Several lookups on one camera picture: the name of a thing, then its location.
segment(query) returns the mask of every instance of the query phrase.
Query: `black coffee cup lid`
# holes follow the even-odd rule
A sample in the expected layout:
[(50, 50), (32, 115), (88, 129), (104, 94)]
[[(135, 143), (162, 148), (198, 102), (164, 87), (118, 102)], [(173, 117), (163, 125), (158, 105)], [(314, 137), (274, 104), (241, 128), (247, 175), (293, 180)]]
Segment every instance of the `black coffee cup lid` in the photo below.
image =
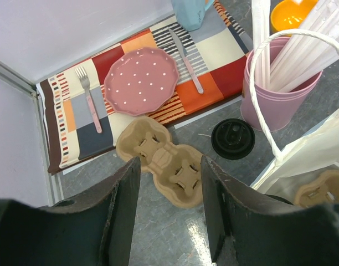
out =
[(255, 143), (254, 131), (241, 119), (226, 119), (213, 130), (212, 145), (218, 155), (229, 160), (247, 156)]

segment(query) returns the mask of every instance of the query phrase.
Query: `pink knife handle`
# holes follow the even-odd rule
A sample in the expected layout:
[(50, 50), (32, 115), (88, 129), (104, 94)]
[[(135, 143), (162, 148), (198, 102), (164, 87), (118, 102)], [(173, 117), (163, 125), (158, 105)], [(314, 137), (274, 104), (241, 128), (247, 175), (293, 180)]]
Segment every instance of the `pink knife handle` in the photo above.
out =
[(183, 58), (183, 61), (189, 71), (189, 74), (191, 75), (191, 78), (197, 88), (197, 91), (199, 92), (199, 94), (203, 94), (204, 93), (204, 90), (203, 90), (203, 87), (198, 79), (198, 77), (196, 76), (195, 72), (194, 72), (194, 69), (192, 68), (192, 65), (191, 65), (191, 62), (189, 62), (189, 59), (187, 57), (184, 57)]
[(99, 118), (98, 118), (98, 115), (97, 115), (96, 108), (94, 107), (92, 97), (87, 96), (86, 98), (87, 98), (88, 107), (91, 111), (91, 115), (92, 115), (92, 118), (93, 118), (94, 125), (96, 126), (97, 132), (99, 134), (101, 134), (102, 133), (102, 127), (101, 127), (101, 123), (99, 122)]

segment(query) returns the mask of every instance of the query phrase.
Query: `white panel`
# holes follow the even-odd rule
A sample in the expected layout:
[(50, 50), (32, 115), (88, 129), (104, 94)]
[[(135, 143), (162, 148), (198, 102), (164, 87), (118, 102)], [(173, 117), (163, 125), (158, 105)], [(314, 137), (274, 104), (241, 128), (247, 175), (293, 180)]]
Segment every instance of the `white panel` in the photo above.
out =
[(170, 0), (0, 1), (0, 61), (40, 81), (172, 12)]
[(0, 198), (48, 205), (32, 98), (0, 80)]

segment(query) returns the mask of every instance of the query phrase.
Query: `knife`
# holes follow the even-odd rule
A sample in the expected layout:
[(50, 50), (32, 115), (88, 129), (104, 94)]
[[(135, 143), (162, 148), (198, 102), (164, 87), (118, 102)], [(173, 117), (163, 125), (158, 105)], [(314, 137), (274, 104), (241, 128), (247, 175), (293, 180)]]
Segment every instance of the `knife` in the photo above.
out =
[(201, 85), (201, 83), (199, 82), (199, 79), (198, 77), (196, 76), (195, 72), (194, 72), (194, 69), (192, 68), (192, 65), (191, 65), (191, 62), (189, 62), (189, 59), (187, 58), (187, 50), (186, 48), (184, 47), (184, 45), (182, 44), (180, 38), (178, 37), (178, 35), (172, 30), (172, 29), (168, 29), (169, 30), (169, 33), (171, 34), (173, 40), (174, 40), (174, 43), (175, 45), (177, 46), (178, 48), (178, 51), (179, 51), (179, 54), (181, 55), (183, 61), (184, 61), (184, 64), (186, 65), (188, 71), (189, 71), (189, 74), (191, 75), (191, 78), (199, 92), (199, 94), (203, 94), (204, 93), (204, 90), (203, 90), (203, 87)]

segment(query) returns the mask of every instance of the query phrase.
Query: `blue mug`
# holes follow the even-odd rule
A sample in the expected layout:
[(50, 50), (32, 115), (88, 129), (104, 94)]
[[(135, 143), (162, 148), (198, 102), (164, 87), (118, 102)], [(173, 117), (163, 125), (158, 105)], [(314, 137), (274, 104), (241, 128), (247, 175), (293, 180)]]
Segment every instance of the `blue mug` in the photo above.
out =
[(203, 23), (205, 12), (214, 0), (171, 0), (178, 23), (187, 31), (199, 29)]

